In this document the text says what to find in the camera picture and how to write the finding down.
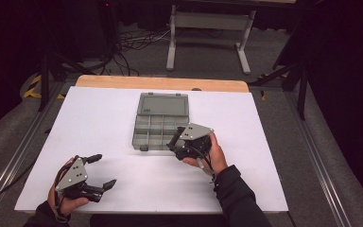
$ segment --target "person's left hand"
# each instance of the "person's left hand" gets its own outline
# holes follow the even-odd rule
[[[73,161],[73,158],[71,158],[69,161],[67,161],[66,165],[70,164],[72,161]],[[61,203],[61,206],[60,206],[60,209],[61,209],[60,211],[65,217],[68,217],[73,212],[73,210],[79,208],[80,206],[87,204],[88,202],[89,202],[89,200],[87,198],[78,198],[75,200],[71,200],[69,198],[63,198],[63,202]],[[54,213],[56,213],[55,184],[54,183],[52,184],[52,187],[48,193],[48,203],[49,203],[49,206],[54,211]]]

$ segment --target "black sleeve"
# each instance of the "black sleeve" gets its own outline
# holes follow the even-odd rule
[[[59,223],[55,219],[55,214],[49,206],[48,201],[45,201],[37,207],[36,213],[29,218],[23,227],[69,227],[67,223]]]
[[[233,165],[221,171],[215,180],[214,191],[230,226],[271,226],[256,204],[254,192],[240,175],[240,171]]]

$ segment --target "hand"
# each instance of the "hand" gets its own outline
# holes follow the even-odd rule
[[[226,163],[226,159],[225,159],[225,155],[223,154],[223,150],[220,147],[220,145],[217,143],[216,136],[213,133],[210,133],[209,137],[211,139],[212,146],[211,146],[211,149],[209,150],[210,155],[207,155],[206,158],[208,160],[210,160],[211,166],[214,169],[215,175],[217,175],[223,169],[227,168],[228,165]],[[182,161],[190,166],[199,167],[199,163],[194,158],[187,157],[187,158],[184,158]],[[208,164],[205,161],[203,161],[202,163],[204,164],[205,168],[209,168]]]
[[[70,163],[73,162],[73,158],[71,158],[69,161],[67,161],[67,163],[65,164],[68,165]],[[87,198],[78,198],[75,200],[71,200],[69,198],[63,198],[63,202],[61,203],[60,206],[60,211],[61,213],[65,216],[68,217],[73,210],[79,208],[80,206],[83,206],[85,204],[87,204],[89,202],[89,200]],[[56,209],[55,209],[55,184],[52,184],[51,189],[49,190],[48,193],[48,203],[51,206],[52,210],[54,211],[54,213],[56,213]]]

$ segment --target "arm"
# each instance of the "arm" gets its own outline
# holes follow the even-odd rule
[[[214,191],[230,226],[271,226],[256,204],[255,194],[240,177],[240,171],[235,166],[228,167],[216,136],[211,133],[210,138],[212,146],[210,156],[207,158],[211,159],[211,165],[216,174]],[[199,167],[195,159],[184,158],[183,161],[188,165]]]
[[[60,212],[66,217],[67,221],[70,220],[70,214],[73,210],[85,205],[89,202],[87,198],[78,198],[76,200],[70,200],[68,198],[62,198]],[[44,203],[37,207],[35,216],[28,219],[24,227],[37,227],[37,226],[49,226],[49,227],[68,227],[68,223],[60,223],[56,219],[56,208],[55,208],[55,185],[52,184],[49,189],[48,199]]]

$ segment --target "white table surface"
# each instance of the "white table surface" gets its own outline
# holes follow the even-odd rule
[[[287,211],[262,125],[250,93],[72,87],[62,104],[15,210],[33,212],[46,200],[69,158],[102,154],[86,164],[88,185],[117,179],[83,213],[218,214],[211,178],[166,150],[142,152],[131,144],[141,93],[187,94],[190,121],[213,128],[229,165],[236,165],[265,212]]]

